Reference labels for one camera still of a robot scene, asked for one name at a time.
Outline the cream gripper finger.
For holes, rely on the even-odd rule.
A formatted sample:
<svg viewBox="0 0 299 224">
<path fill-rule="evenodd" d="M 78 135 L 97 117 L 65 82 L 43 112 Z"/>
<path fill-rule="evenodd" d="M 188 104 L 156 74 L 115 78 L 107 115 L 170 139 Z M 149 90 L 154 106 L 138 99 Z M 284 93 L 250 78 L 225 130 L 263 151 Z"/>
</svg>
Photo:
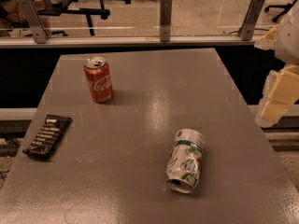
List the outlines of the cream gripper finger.
<svg viewBox="0 0 299 224">
<path fill-rule="evenodd" d="M 276 25 L 273 26 L 265 35 L 255 42 L 254 47 L 261 50 L 273 49 L 275 46 L 277 29 L 278 27 Z"/>
<path fill-rule="evenodd" d="M 255 123 L 269 128 L 299 100 L 299 66 L 286 64 L 281 70 L 271 70 L 263 86 L 263 97 L 258 104 Z"/>
</svg>

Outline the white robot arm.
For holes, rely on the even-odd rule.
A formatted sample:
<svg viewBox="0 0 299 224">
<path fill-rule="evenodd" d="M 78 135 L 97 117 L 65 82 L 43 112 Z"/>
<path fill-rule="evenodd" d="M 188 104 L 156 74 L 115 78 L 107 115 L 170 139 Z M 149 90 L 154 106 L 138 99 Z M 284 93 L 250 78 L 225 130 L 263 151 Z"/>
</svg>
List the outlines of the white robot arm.
<svg viewBox="0 0 299 224">
<path fill-rule="evenodd" d="M 255 115 L 258 126 L 269 128 L 299 100 L 299 2 L 254 47 L 272 49 L 275 57 L 285 63 L 282 69 L 271 70 L 266 77 Z"/>
</svg>

